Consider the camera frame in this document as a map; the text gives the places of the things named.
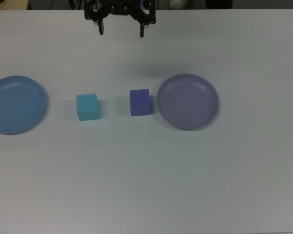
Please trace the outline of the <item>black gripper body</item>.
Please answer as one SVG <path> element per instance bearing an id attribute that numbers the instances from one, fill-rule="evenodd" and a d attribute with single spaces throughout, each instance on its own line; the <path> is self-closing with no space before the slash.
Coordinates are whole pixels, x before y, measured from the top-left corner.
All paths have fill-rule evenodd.
<path id="1" fill-rule="evenodd" d="M 101 0 L 100 12 L 105 15 L 139 15 L 145 0 Z"/>

